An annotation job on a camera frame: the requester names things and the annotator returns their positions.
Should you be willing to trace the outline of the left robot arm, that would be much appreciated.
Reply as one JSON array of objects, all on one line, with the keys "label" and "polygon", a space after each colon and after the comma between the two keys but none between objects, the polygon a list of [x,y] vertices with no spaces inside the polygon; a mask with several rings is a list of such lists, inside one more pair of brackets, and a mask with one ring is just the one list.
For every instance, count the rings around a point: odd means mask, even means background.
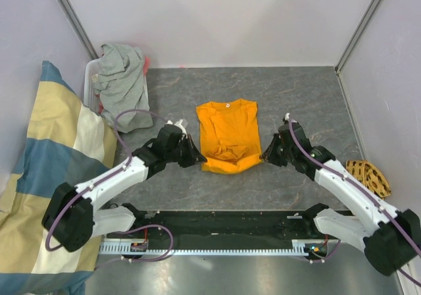
[{"label": "left robot arm", "polygon": [[75,186],[65,182],[56,188],[42,219],[47,230],[46,250],[64,248],[75,252],[91,238],[112,232],[139,237],[144,222],[133,211],[125,206],[114,209],[103,209],[103,206],[129,187],[163,171],[169,163],[187,168],[204,162],[205,156],[181,122],[167,122],[156,138],[111,170]]}]

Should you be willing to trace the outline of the orange t shirt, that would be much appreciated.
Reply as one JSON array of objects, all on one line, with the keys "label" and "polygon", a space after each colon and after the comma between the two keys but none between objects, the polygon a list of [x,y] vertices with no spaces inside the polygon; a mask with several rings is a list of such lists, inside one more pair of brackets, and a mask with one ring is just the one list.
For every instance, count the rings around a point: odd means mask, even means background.
[{"label": "orange t shirt", "polygon": [[210,101],[196,107],[200,150],[206,162],[202,170],[237,174],[262,162],[255,101]]}]

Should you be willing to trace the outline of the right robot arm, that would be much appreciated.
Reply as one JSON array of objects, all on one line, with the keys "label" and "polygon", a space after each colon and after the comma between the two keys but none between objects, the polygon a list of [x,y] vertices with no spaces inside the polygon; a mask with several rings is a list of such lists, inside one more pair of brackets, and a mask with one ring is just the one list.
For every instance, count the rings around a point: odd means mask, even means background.
[{"label": "right robot arm", "polygon": [[284,117],[262,159],[279,167],[293,165],[352,213],[344,216],[318,203],[303,214],[301,230],[305,236],[333,236],[360,250],[385,276],[400,271],[420,255],[417,214],[410,209],[399,211],[365,188],[325,147],[312,146],[297,121]]}]

